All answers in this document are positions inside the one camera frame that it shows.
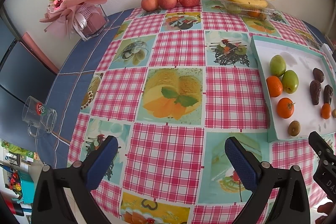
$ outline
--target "metal bolt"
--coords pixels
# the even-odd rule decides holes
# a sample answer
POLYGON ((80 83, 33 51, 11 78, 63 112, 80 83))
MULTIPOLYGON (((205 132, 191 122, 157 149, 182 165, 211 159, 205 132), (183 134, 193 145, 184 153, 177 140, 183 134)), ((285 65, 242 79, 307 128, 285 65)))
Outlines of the metal bolt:
POLYGON ((301 169, 300 169, 300 166, 298 166, 298 165, 293 165, 293 169, 295 170, 295 171, 300 171, 301 169))
POLYGON ((50 166, 49 165, 45 165, 45 166, 43 166, 42 171, 43 172, 47 172, 47 171, 49 171, 49 169, 50 169, 50 166))
POLYGON ((72 166, 75 167, 75 168, 78 168, 78 167, 80 167, 81 165, 82 165, 82 162, 81 162, 80 160, 75 161, 75 162, 72 164, 72 166))
POLYGON ((264 167, 264 168, 269 168, 271 165, 270 165, 268 162, 263 161, 263 162, 261 163, 261 166, 264 167))

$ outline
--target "white tray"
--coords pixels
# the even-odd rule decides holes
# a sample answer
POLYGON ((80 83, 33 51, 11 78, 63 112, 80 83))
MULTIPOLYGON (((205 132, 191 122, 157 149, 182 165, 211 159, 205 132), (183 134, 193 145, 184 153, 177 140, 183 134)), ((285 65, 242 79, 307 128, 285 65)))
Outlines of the white tray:
POLYGON ((323 105, 323 90, 328 84, 334 90, 331 109, 336 108, 336 85, 324 56, 301 45, 258 35, 252 37, 251 48, 257 60, 263 93, 269 112, 268 141, 308 138, 312 131, 316 131, 320 135, 334 133, 336 119, 331 116, 328 120, 325 120, 320 115, 323 105), (299 78, 299 86, 293 94, 283 92, 279 97, 271 98, 268 93, 266 78, 271 75, 269 62, 276 54, 284 58, 287 65, 286 70, 291 69, 296 72, 299 78), (320 103, 316 106, 312 104, 310 97, 310 82, 314 80, 314 68, 320 69, 325 75, 325 80, 321 83, 320 103), (295 103, 294 113, 288 119, 280 118, 276 112, 278 101, 284 97, 290 98, 295 103), (288 125, 294 120, 300 123, 301 131, 298 136, 291 137, 287 133, 287 129, 288 125))

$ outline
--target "clear plastic box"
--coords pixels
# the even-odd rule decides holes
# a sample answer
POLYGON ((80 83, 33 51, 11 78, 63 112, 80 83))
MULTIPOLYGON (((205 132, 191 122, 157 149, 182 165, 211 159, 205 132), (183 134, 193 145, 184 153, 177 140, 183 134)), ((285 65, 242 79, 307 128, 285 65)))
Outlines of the clear plastic box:
POLYGON ((259 20, 265 20, 267 15, 272 15, 276 10, 275 7, 269 2, 267 2, 267 7, 251 5, 250 8, 245 7, 241 3, 232 2, 229 0, 221 0, 221 2, 224 5, 226 11, 230 14, 249 16, 259 20))

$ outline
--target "blue gripper pad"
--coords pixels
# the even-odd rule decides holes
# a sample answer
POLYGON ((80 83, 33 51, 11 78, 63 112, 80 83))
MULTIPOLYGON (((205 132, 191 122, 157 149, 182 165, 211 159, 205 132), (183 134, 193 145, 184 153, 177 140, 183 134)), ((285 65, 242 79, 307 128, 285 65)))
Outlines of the blue gripper pad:
POLYGON ((237 172, 245 189, 255 192, 258 186, 258 175, 254 168, 249 164, 241 150, 235 145, 233 140, 228 138, 225 141, 225 154, 237 172))
POLYGON ((113 136, 108 136, 98 150, 91 153, 98 152, 96 160, 87 171, 86 175, 86 189, 89 191, 97 189, 101 180, 103 179, 107 169, 114 160, 118 152, 118 141, 113 136))

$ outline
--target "tablecloth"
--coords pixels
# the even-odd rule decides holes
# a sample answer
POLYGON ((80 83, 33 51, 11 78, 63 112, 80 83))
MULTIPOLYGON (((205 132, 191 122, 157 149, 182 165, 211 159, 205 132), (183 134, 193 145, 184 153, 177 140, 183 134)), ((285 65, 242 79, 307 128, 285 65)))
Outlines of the tablecloth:
MULTIPOLYGON (((92 191, 103 210, 129 223, 231 223, 251 194, 224 153, 235 136, 273 167, 299 165, 310 206, 324 197, 308 140, 267 142, 250 48, 251 36, 263 35, 320 52, 323 37, 311 25, 280 11, 266 21, 231 15, 219 0, 109 19, 100 36, 77 44, 53 84, 46 103, 57 124, 37 141, 46 164, 84 160, 113 135, 121 148, 92 191), (233 54, 221 54, 221 41, 233 54)), ((335 146, 335 134, 325 139, 335 146)))

